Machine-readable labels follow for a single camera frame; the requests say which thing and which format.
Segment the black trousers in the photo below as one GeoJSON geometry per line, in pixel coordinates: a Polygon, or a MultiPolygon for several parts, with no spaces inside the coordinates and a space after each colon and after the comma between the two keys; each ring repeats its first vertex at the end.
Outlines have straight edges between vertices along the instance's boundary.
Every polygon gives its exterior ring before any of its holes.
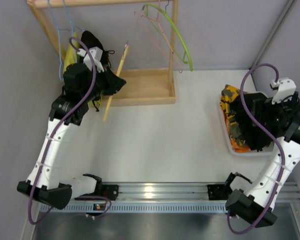
{"type": "Polygon", "coordinates": [[[234,101],[234,109],[237,111],[235,118],[239,124],[241,134],[245,140],[244,146],[250,150],[259,150],[271,143],[271,139],[250,119],[245,112],[240,96],[234,101]]]}

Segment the cream yellow hanger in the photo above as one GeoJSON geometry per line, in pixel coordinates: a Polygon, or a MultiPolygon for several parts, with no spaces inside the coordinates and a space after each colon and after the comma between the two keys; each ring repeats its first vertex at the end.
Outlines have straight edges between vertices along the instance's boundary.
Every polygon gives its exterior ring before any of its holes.
{"type": "Polygon", "coordinates": [[[108,77],[108,80],[109,80],[109,90],[107,90],[102,95],[104,98],[107,97],[107,103],[106,103],[105,112],[103,115],[104,122],[108,118],[110,106],[111,106],[114,95],[116,93],[118,93],[122,89],[122,87],[127,83],[124,79],[120,78],[120,74],[122,72],[129,49],[130,49],[130,47],[128,45],[128,42],[126,42],[116,73],[112,72],[111,70],[106,72],[106,74],[107,74],[106,76],[108,77]]]}

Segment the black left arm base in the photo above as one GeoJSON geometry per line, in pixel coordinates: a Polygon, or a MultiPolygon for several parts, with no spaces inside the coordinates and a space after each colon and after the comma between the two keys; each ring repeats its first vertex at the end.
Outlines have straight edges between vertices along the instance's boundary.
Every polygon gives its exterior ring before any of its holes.
{"type": "Polygon", "coordinates": [[[119,195],[119,185],[117,184],[103,184],[97,190],[97,195],[106,197],[111,201],[115,201],[119,195]]]}

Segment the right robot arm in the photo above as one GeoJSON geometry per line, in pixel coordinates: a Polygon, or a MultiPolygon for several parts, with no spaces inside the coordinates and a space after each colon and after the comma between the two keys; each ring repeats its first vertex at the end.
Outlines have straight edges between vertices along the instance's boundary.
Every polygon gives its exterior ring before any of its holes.
{"type": "Polygon", "coordinates": [[[291,115],[284,115],[281,120],[282,134],[273,138],[272,154],[258,177],[247,189],[233,190],[226,201],[228,216],[240,217],[250,224],[241,234],[276,222],[277,216],[273,214],[276,199],[300,162],[300,103],[292,109],[291,115]]]}

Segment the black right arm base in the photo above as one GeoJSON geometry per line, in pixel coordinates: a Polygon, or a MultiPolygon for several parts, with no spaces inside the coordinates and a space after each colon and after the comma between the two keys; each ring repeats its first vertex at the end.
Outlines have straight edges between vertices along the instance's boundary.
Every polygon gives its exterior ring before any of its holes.
{"type": "Polygon", "coordinates": [[[221,201],[228,199],[232,189],[225,184],[208,184],[207,192],[210,201],[221,201]]]}

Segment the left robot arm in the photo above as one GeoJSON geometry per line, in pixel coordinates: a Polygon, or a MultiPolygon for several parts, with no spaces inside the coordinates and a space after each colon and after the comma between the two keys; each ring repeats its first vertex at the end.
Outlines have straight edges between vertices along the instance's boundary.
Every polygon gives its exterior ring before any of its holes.
{"type": "Polygon", "coordinates": [[[88,103],[116,94],[127,83],[109,66],[103,72],[93,72],[84,63],[70,64],[63,80],[61,95],[51,105],[45,140],[35,166],[27,179],[17,185],[18,192],[59,210],[80,196],[103,195],[100,177],[85,173],[60,181],[60,171],[68,146],[89,110],[88,103]]]}

